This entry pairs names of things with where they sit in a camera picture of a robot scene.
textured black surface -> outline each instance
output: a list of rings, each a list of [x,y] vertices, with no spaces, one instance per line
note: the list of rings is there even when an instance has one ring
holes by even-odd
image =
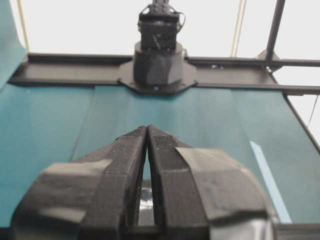
[[[15,239],[119,239],[138,223],[146,127],[43,171],[11,221]]]
[[[155,222],[168,239],[207,239],[208,222],[190,168],[175,147],[187,145],[148,127]]]

wire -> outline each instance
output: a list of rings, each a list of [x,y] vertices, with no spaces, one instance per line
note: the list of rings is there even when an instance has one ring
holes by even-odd
[[[184,27],[184,25],[185,25],[185,23],[186,23],[187,17],[186,17],[186,15],[185,15],[183,12],[181,12],[181,11],[176,11],[172,6],[170,6],[170,9],[173,10],[173,13],[174,13],[174,14],[180,14],[180,15],[183,15],[183,17],[184,17],[183,23],[182,23],[182,24],[179,23],[179,24],[180,24],[180,29],[179,29],[179,31],[178,31],[177,33],[180,33],[180,31],[182,30],[182,28]]]
[[[314,101],[314,105],[313,105],[312,113],[311,113],[310,120],[309,120],[309,123],[308,123],[308,127],[310,126],[311,120],[312,120],[312,118],[313,118],[313,116],[314,116],[318,98],[319,98],[319,95],[316,96],[316,99],[315,99],[315,101]]]

mounting plate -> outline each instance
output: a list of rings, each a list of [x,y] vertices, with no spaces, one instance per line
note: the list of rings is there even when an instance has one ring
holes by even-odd
[[[196,85],[197,69],[195,66],[183,63],[183,79],[169,85],[150,86],[142,85],[134,79],[134,62],[120,65],[118,82],[133,89],[137,93],[146,95],[174,95]]]

teal fabric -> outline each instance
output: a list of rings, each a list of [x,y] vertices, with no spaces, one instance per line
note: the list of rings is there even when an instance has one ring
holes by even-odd
[[[92,89],[17,87],[0,92],[0,227],[40,171],[68,162],[93,96]]]
[[[320,222],[320,156],[280,92],[190,88],[143,96],[124,86],[14,87],[0,92],[0,226],[39,172],[155,125],[197,148],[223,149],[268,192],[250,142],[260,145],[293,223]],[[144,178],[150,178],[148,162]]]
[[[21,46],[10,1],[0,0],[0,90],[26,55]]]
[[[282,93],[232,91],[248,138],[260,145],[293,222],[320,222],[320,156]]]

black mount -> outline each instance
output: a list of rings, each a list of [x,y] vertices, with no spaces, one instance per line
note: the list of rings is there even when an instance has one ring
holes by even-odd
[[[119,82],[149,95],[172,95],[197,84],[196,68],[185,62],[177,42],[181,13],[169,0],[153,0],[145,10],[139,14],[141,41],[135,45],[133,61],[120,66]]]

